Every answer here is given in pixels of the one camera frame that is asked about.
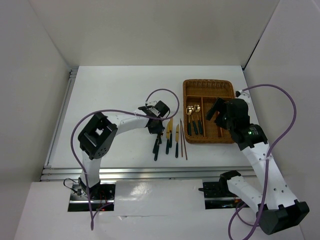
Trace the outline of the gold spoon green handle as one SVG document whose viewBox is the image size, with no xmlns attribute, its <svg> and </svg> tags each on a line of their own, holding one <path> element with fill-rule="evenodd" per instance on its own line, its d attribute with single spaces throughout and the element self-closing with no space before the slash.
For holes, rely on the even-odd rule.
<svg viewBox="0 0 320 240">
<path fill-rule="evenodd" d="M 194 129 L 194 133 L 195 133 L 196 135 L 198 135 L 198 134 L 199 134 L 199 131 L 198 131 L 196 122 L 195 122 L 194 117 L 193 117 L 193 113 L 195 113 L 195 108 L 194 108 L 194 106 L 188 105 L 188 106 L 187 106 L 187 113 L 188 113 L 188 115 L 191 117 L 193 129 Z"/>
<path fill-rule="evenodd" d="M 203 127 L 202 127 L 202 121 L 201 121 L 201 107 L 199 104 L 195 104 L 194 105 L 194 110 L 195 110 L 195 113 L 197 115 L 197 123 L 198 123 L 198 130 L 199 130 L 199 133 L 201 135 L 203 135 Z"/>
<path fill-rule="evenodd" d="M 191 127 L 191 115 L 193 112 L 193 106 L 188 105 L 186 108 L 186 114 L 188 116 L 188 123 L 187 123 L 187 133 L 189 136 L 192 135 L 192 127 Z"/>
</svg>

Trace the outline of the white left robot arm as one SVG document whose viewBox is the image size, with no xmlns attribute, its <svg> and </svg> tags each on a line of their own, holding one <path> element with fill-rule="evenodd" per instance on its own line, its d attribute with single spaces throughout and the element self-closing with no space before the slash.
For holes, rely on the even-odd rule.
<svg viewBox="0 0 320 240">
<path fill-rule="evenodd" d="M 170 108 L 160 100 L 155 105 L 138 107 L 134 112 L 112 116 L 95 113 L 77 138 L 82 151 L 82 172 L 78 179 L 81 194 L 88 200 L 99 195 L 101 160 L 116 136 L 144 128 L 150 134 L 161 135 L 164 131 L 162 118 L 169 112 Z"/>
</svg>

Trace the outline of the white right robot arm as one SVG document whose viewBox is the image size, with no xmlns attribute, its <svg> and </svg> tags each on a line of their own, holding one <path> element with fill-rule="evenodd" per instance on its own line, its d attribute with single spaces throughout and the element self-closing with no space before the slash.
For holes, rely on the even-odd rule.
<svg viewBox="0 0 320 240">
<path fill-rule="evenodd" d="M 206 119 L 211 120 L 214 114 L 217 114 L 215 124 L 229 131 L 263 187 L 263 192 L 257 191 L 238 171 L 231 170 L 220 175 L 220 194 L 239 197 L 256 214 L 259 227 L 267 235 L 299 225 L 310 208 L 290 190 L 273 156 L 268 153 L 270 145 L 264 131 L 250 122 L 245 100 L 217 98 Z"/>
</svg>

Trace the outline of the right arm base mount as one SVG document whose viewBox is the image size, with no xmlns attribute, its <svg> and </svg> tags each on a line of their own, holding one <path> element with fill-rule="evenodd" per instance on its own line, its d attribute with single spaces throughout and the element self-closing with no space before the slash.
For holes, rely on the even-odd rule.
<svg viewBox="0 0 320 240">
<path fill-rule="evenodd" d="M 242 200 L 231 193 L 227 186 L 227 180 L 231 177 L 240 177 L 241 174 L 236 170 L 222 173 L 218 181 L 207 181 L 202 183 L 198 191 L 203 193 L 204 205 L 206 210 L 213 209 L 233 209 Z"/>
</svg>

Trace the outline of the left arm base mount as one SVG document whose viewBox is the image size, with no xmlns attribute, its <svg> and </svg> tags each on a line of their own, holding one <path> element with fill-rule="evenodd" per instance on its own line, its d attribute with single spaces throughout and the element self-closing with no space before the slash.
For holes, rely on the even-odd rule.
<svg viewBox="0 0 320 240">
<path fill-rule="evenodd" d="M 66 178 L 63 180 L 63 186 L 70 190 L 68 212 L 88 212 L 88 196 L 74 179 Z M 114 200 L 116 193 L 116 184 L 102 183 L 97 190 L 90 191 L 90 202 L 92 211 L 100 210 L 102 212 L 114 211 Z"/>
</svg>

